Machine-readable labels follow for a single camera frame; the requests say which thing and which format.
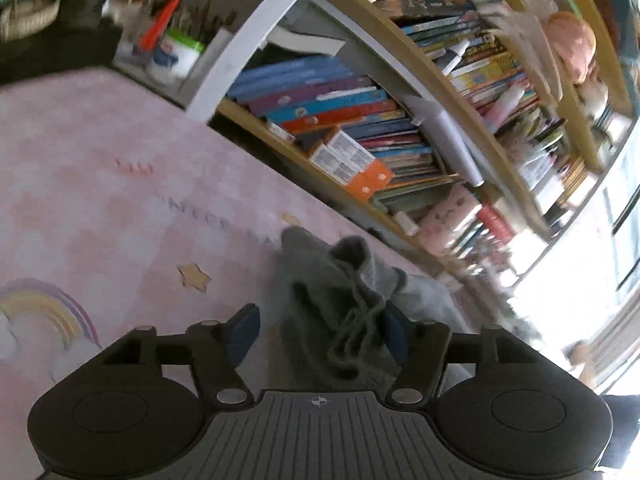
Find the grey knit garment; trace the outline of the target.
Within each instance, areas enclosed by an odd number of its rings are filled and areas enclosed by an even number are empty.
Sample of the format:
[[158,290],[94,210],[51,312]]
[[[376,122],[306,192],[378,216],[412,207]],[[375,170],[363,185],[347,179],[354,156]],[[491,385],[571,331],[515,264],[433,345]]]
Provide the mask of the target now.
[[330,245],[290,226],[277,280],[283,380],[295,388],[385,394],[399,374],[383,334],[387,307],[412,322],[470,331],[442,283],[384,262],[361,236]]

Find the white USB charger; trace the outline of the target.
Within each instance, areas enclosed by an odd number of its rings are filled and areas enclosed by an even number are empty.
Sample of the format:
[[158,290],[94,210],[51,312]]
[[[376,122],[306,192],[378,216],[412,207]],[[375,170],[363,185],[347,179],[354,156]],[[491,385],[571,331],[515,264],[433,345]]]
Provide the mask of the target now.
[[393,219],[407,236],[416,236],[420,231],[420,226],[418,226],[405,211],[397,211],[396,214],[393,215]]

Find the pink cylindrical tumbler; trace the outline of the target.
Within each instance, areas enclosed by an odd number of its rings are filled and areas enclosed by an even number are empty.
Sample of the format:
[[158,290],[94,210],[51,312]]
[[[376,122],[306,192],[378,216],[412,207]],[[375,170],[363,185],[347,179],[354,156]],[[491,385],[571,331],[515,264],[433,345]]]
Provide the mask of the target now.
[[431,255],[442,256],[482,208],[476,196],[461,183],[436,204],[420,223],[419,240]]

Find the red thick dictionary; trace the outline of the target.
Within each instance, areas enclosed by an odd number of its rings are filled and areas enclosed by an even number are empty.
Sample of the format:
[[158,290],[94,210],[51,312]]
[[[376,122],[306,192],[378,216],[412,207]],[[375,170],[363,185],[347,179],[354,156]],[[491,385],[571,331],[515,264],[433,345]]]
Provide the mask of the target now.
[[485,204],[478,211],[476,218],[482,222],[484,226],[491,232],[491,234],[500,240],[502,244],[509,244],[514,239],[515,232],[510,227],[510,224],[506,222],[506,219],[496,211],[495,208],[489,204]]

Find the upper orange white box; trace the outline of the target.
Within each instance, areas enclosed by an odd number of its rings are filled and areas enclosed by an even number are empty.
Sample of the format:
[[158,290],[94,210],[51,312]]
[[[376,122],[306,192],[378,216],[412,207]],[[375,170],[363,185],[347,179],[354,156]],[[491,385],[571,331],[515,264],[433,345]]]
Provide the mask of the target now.
[[323,144],[337,159],[330,175],[355,196],[368,200],[390,185],[393,171],[343,130],[333,129]]

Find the orange white box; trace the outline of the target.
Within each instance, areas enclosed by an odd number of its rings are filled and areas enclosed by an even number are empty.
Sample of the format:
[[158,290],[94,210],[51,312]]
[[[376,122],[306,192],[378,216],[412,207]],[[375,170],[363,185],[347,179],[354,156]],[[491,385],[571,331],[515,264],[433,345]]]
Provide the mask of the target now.
[[378,177],[375,158],[366,150],[357,150],[349,156],[344,156],[320,143],[311,152],[309,161],[339,183],[351,196],[364,202],[370,200],[385,183],[386,175]]
[[330,175],[355,196],[368,200],[390,185],[393,171],[343,130],[333,129],[323,144],[337,159]]

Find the pink checkered table mat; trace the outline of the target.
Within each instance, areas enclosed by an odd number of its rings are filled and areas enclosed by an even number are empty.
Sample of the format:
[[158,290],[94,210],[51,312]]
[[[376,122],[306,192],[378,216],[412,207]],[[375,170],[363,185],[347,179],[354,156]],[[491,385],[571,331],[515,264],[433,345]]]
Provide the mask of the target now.
[[32,404],[128,330],[179,333],[244,304],[253,390],[294,386],[280,352],[280,236],[358,228],[219,133],[110,70],[1,91],[1,474],[33,479]]

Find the lower orange white box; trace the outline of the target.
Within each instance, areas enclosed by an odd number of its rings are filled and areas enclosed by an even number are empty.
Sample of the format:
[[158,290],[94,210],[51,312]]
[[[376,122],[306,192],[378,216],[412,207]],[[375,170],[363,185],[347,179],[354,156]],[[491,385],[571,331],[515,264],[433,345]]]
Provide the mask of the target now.
[[385,183],[386,175],[378,177],[375,158],[366,150],[357,150],[349,156],[344,156],[320,143],[311,152],[309,161],[339,183],[351,196],[364,202],[370,200]]

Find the wooden white bookshelf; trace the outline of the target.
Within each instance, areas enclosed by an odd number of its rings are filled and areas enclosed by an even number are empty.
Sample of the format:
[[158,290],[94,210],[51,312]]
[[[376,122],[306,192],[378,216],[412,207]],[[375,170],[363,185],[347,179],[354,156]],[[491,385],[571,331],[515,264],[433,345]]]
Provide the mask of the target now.
[[537,252],[584,203],[631,102],[592,0],[557,13],[601,80],[523,0],[190,0],[207,49],[186,111],[390,230],[433,268],[469,271],[514,240]]

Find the row of leaning books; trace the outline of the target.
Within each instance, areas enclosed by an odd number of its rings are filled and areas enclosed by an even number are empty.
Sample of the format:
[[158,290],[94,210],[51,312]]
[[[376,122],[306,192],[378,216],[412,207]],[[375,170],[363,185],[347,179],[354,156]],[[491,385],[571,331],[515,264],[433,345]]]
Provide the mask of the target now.
[[235,79],[228,98],[308,162],[333,129],[343,130],[393,171],[390,185],[367,200],[386,214],[421,211],[458,180],[413,125],[405,104],[336,56],[258,56]]

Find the white spray bottle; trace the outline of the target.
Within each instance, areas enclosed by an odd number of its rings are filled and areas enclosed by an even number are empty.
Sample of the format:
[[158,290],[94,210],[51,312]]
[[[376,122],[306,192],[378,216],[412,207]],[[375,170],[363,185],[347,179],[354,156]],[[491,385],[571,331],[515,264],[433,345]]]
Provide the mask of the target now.
[[457,44],[454,44],[446,50],[444,55],[436,60],[436,67],[444,76],[448,76],[459,65],[469,46],[469,39],[462,39]]

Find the white green lidded jar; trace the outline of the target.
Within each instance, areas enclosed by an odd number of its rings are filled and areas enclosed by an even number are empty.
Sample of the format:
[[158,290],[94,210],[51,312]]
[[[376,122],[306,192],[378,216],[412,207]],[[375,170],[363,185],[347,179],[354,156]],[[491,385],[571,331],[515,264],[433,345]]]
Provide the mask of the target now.
[[160,84],[184,81],[205,51],[205,44],[179,29],[167,29],[152,51],[146,73]]

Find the red tassel ornament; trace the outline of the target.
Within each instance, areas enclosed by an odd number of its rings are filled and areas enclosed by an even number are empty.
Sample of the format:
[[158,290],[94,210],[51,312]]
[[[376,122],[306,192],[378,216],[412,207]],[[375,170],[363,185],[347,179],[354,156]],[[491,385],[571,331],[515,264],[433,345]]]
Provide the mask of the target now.
[[160,9],[160,12],[156,14],[153,24],[143,34],[138,42],[138,49],[141,52],[151,51],[155,47],[157,41],[160,39],[160,36],[162,36],[162,33],[176,12],[180,2],[181,0],[168,0],[168,3],[166,3]]

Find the pink plush doll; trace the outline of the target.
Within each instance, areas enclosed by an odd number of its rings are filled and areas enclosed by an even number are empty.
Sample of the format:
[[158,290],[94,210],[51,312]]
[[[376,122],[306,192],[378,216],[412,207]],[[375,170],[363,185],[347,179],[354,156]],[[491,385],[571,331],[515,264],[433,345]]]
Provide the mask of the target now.
[[597,38],[590,25],[575,13],[556,12],[549,16],[542,28],[572,84],[583,84],[589,76],[597,50]]

